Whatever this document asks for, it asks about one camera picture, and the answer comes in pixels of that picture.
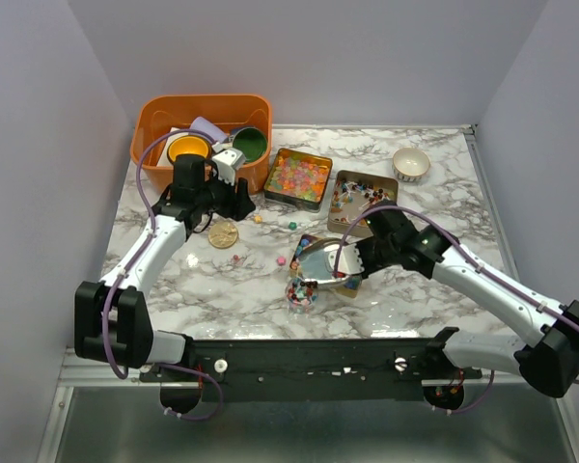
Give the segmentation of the clear glass bowl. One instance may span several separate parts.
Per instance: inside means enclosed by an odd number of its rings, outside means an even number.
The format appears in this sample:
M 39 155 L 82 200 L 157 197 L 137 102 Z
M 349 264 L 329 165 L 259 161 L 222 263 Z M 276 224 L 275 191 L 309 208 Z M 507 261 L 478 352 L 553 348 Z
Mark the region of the clear glass bowl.
M 311 313 L 315 310 L 318 299 L 316 282 L 294 277 L 288 283 L 285 294 L 291 312 Z

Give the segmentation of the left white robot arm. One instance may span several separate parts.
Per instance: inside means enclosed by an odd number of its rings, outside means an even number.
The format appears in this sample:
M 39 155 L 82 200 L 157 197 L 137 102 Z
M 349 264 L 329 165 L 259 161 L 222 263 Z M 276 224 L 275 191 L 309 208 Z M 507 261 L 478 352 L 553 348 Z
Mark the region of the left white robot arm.
M 237 172 L 244 154 L 226 149 L 205 159 L 181 154 L 173 180 L 123 259 L 97 283 L 84 282 L 74 295 L 76 354 L 107 363 L 124 379 L 130 369 L 161 364 L 175 381 L 187 379 L 195 367 L 185 335 L 155 331 L 146 297 L 161 270 L 200 225 L 219 215 L 241 221 L 254 211 L 248 182 Z

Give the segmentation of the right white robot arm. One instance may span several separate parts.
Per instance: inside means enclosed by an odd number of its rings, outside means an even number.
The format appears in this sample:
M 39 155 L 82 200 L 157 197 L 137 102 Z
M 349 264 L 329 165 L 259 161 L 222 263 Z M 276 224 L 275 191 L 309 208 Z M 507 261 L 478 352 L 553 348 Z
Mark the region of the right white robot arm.
M 457 368 L 502 371 L 555 398 L 579 383 L 579 301 L 564 304 L 523 286 L 433 221 L 418 230 L 413 213 L 393 203 L 362 213 L 372 237 L 352 247 L 363 275 L 399 265 L 462 293 L 512 330 L 510 336 L 454 331 L 426 352 L 427 371 L 438 378 Z

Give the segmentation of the metal scoop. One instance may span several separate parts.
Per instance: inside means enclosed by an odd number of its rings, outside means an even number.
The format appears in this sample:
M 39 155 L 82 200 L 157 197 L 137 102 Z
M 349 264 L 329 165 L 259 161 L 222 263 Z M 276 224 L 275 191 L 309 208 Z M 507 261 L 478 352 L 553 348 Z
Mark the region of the metal scoop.
M 340 238 L 323 238 L 315 241 L 298 255 L 298 275 L 306 282 L 320 288 L 343 286 L 352 279 L 351 275 L 338 274 L 330 263 L 329 255 L 339 249 Z

